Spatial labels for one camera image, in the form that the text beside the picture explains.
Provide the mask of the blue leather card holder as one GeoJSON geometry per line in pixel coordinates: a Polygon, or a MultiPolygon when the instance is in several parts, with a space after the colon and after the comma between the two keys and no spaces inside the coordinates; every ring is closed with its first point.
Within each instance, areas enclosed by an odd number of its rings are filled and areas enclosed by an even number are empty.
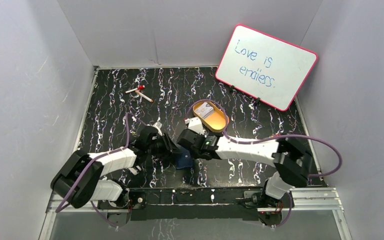
{"type": "Polygon", "coordinates": [[[175,159],[175,168],[177,170],[192,168],[194,160],[192,159],[190,152],[182,146],[179,146],[178,148],[180,150],[180,154],[175,159]]]}

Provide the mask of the silver credit card stack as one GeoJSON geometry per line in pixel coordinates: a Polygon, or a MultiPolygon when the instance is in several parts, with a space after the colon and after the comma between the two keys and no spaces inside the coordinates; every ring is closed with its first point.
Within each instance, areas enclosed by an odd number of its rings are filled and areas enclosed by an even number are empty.
{"type": "Polygon", "coordinates": [[[209,117],[215,111],[214,107],[209,102],[203,102],[199,107],[196,108],[195,112],[199,117],[205,119],[209,117]]]}

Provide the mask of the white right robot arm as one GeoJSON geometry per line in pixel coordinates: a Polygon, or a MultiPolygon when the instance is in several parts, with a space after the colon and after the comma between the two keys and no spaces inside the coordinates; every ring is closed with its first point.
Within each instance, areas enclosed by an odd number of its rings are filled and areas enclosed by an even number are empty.
{"type": "Polygon", "coordinates": [[[185,129],[177,143],[189,151],[193,159],[240,159],[263,163],[276,169],[265,182],[262,202],[275,207],[292,188],[308,184],[313,156],[293,135],[278,135],[262,142],[220,134],[199,134],[185,129]]]}

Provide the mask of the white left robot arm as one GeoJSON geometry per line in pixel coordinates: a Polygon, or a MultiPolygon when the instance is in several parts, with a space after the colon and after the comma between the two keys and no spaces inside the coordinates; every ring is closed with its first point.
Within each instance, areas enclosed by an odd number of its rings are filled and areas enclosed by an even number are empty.
{"type": "Polygon", "coordinates": [[[181,154],[172,139],[154,125],[146,125],[126,145],[106,152],[74,151],[50,183],[50,188],[75,209],[90,201],[109,201],[117,208],[129,203],[122,183],[103,177],[128,169],[136,174],[151,157],[172,161],[181,154]]]}

